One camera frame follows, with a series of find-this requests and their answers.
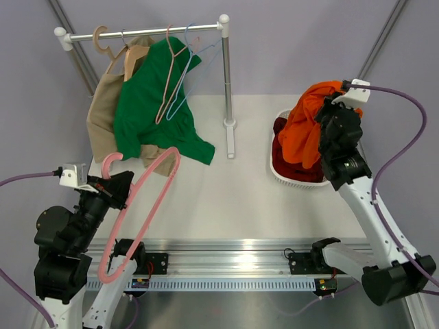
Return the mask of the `white perforated basket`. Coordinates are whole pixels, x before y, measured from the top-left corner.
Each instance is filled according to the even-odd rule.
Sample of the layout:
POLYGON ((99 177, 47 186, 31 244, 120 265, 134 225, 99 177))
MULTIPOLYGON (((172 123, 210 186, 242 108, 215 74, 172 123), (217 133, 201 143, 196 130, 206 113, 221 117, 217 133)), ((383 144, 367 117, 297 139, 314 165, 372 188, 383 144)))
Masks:
MULTIPOLYGON (((276 115, 275 120, 277 120, 277 118, 283 118, 283 119, 287 119, 289 114, 290 114, 291 110, 288 109, 284 109, 280 112, 278 112, 278 114, 276 115)), ((299 181, 299 180, 292 180, 289 178, 284 177, 283 175, 281 175, 280 173, 278 173, 273 165, 273 157, 272 157, 272 151, 273 151, 273 147, 271 146, 270 148, 270 159, 269 159, 269 166, 270 166, 270 171, 272 172, 272 174, 274 175, 275 179, 277 182, 280 182, 281 184, 284 184, 285 186, 289 186, 289 187, 293 187, 293 188, 298 188, 298 189, 302 189, 302 190, 311 190, 311 189, 315 189, 315 188, 322 188, 324 186, 328 186, 330 184, 330 181, 328 181, 325 177, 323 177, 323 181, 322 182, 303 182, 303 181, 299 181)))

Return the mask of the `orange t shirt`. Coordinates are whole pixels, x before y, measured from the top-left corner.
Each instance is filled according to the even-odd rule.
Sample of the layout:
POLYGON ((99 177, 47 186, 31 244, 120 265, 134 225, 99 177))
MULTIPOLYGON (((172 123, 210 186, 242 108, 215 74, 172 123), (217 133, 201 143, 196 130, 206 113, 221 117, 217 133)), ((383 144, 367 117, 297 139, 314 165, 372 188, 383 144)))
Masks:
POLYGON ((310 169, 320 161, 320 125, 314 118, 322 107, 324 98, 340 92, 341 87, 342 83, 337 80, 319 82, 302 94, 278 135, 286 162, 301 163, 304 169, 310 169))

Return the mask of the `white clothes rack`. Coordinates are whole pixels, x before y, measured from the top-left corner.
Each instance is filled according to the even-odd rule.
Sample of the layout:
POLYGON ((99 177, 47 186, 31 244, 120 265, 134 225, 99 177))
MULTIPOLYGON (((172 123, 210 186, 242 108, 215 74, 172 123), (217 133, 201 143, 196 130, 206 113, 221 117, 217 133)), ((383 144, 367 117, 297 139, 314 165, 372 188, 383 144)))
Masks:
MULTIPOLYGON (((235 128, 237 122, 233 116, 232 105, 232 89, 231 89, 231 74, 230 74, 230 17, 227 14, 221 14, 214 24, 208 25, 191 25, 186 27, 170 27, 156 28, 156 29, 141 29, 128 30, 122 32, 106 32, 107 28, 103 26, 103 32, 99 32, 97 40, 99 39, 114 39, 127 38, 137 36, 156 36, 165 35, 166 32, 184 33, 184 32, 203 32, 203 31, 219 31, 221 33, 222 46, 222 62, 224 72, 224 97, 226 114, 223 121, 224 129, 226 130, 226 155, 228 159, 233 159, 236 156, 235 151, 235 128)), ((63 27, 56 27, 54 35, 58 39, 64 51, 73 51, 73 43, 82 41, 92 41, 93 34, 70 34, 63 27)))

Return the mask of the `beige t shirt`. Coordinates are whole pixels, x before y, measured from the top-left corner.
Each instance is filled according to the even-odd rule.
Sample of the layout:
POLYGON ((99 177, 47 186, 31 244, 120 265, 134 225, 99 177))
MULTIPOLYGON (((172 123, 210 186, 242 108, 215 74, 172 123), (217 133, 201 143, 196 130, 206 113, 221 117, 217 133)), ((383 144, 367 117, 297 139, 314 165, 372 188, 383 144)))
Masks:
MULTIPOLYGON (((154 41, 149 36, 139 36, 132 39, 128 46, 140 45, 150 47, 154 41)), ((86 127, 93 152, 93 160, 100 164, 105 157, 117 151, 113 123, 121 88, 123 85, 123 59, 125 57, 126 47, 118 53, 118 58, 111 61, 104 71, 91 102, 86 118, 86 127)), ((141 155, 134 156, 140 158, 145 168, 149 167, 159 155, 164 153, 165 149, 156 145, 141 145, 141 155)), ((170 155, 162 161, 154 172, 169 176, 176 163, 175 155, 170 155)))

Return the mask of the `aluminium frame post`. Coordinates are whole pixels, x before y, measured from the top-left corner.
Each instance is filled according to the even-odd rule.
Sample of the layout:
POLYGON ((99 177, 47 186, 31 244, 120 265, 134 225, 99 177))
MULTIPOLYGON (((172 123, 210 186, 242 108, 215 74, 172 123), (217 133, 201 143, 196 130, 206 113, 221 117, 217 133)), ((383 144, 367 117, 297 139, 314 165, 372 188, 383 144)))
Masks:
POLYGON ((369 51, 364 63, 362 64, 357 78, 360 80, 365 80, 373 68, 377 58, 379 57, 381 51, 383 50, 385 44, 390 38, 396 24, 402 17, 406 7, 410 3, 410 0, 397 0, 394 4, 389 16, 387 17, 383 27, 381 28, 371 50, 369 51))
POLYGON ((54 34, 60 41, 62 48, 69 55, 78 75, 84 82, 85 88, 87 89, 90 98, 93 97, 99 78, 93 68, 88 56, 86 55, 82 45, 78 42, 69 43, 64 41, 62 38, 68 34, 74 34, 75 29, 71 23, 67 12, 63 8, 61 1, 58 0, 48 0, 47 4, 51 9, 58 26, 54 30, 54 34))

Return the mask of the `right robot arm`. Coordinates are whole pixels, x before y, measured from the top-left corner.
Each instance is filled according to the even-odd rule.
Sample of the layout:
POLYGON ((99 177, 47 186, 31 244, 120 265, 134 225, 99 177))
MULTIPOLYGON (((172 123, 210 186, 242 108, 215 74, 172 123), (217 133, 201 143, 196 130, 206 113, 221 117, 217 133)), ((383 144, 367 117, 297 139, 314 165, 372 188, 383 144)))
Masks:
POLYGON ((436 263, 422 256, 402 235, 373 189, 375 177, 357 150, 361 119, 353 109, 325 97, 315 120, 320 124, 319 152, 325 178, 348 204, 364 231, 373 255, 366 256, 338 239, 313 244, 310 255, 318 272, 331 267, 361 282, 377 306, 421 292, 436 263))

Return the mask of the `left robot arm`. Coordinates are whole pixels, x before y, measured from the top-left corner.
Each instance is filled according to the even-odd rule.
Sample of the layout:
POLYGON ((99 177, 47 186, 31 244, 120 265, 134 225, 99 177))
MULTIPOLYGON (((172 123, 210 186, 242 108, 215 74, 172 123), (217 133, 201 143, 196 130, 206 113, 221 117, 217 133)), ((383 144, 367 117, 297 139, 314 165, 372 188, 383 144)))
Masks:
POLYGON ((133 172, 124 171, 108 179, 89 176, 94 191, 80 191, 79 202, 70 211, 62 206, 46 209, 38 218, 34 238, 39 261, 34 270, 36 295, 47 308, 56 328, 109 328, 116 307, 134 273, 147 265, 143 243, 121 239, 103 257, 104 269, 115 281, 103 283, 87 313, 82 312, 88 269, 92 258, 88 247, 109 209, 128 206, 133 172))

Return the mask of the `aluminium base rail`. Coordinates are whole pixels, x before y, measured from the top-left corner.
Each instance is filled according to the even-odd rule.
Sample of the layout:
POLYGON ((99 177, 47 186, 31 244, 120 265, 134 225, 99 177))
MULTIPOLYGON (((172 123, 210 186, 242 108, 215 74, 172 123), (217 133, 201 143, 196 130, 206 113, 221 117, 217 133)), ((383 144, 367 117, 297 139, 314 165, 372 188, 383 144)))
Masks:
POLYGON ((88 291, 313 291, 360 287, 359 278, 321 269, 310 259, 313 239, 145 239, 110 284, 97 275, 104 241, 92 242, 88 291))

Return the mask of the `left aluminium frame post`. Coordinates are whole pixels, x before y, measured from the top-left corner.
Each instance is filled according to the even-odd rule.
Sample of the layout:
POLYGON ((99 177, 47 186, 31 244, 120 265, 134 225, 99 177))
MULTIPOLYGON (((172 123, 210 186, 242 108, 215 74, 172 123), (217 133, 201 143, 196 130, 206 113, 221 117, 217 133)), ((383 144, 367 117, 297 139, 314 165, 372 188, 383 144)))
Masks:
POLYGON ((78 42, 69 43, 64 41, 62 38, 68 34, 74 34, 75 29, 71 23, 67 12, 63 8, 61 1, 58 0, 48 0, 47 4, 51 9, 58 26, 54 30, 54 34, 60 41, 62 48, 69 55, 78 75, 84 82, 85 88, 87 89, 90 98, 93 97, 99 78, 93 68, 88 56, 86 55, 82 45, 78 42))

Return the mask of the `green t shirt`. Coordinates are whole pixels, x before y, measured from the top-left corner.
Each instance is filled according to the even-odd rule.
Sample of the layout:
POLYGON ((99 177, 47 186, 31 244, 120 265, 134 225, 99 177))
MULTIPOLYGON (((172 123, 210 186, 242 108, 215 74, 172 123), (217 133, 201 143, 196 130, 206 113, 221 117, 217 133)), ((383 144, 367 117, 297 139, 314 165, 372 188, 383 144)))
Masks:
POLYGON ((170 101, 176 114, 169 121, 164 115, 183 70, 200 63, 200 57, 190 58, 185 44, 173 36, 150 46, 140 68, 123 83, 117 104, 113 128, 117 151, 125 160, 140 156, 141 145, 151 144, 176 147, 183 156, 211 163, 215 147, 198 136, 183 88, 170 101))

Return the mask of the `dark red cloth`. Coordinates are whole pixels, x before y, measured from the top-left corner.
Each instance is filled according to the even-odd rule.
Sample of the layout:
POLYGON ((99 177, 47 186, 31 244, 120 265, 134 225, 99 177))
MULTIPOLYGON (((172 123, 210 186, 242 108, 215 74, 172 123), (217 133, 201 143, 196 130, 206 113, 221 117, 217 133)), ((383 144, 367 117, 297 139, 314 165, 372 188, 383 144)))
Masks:
POLYGON ((304 169, 301 163, 290 164, 284 160, 281 144, 278 141, 278 135, 286 123, 287 119, 282 117, 278 117, 274 121, 273 132, 275 136, 272 141, 272 165, 274 170, 284 178, 291 180, 309 183, 322 182, 324 174, 320 161, 317 161, 310 169, 304 169))

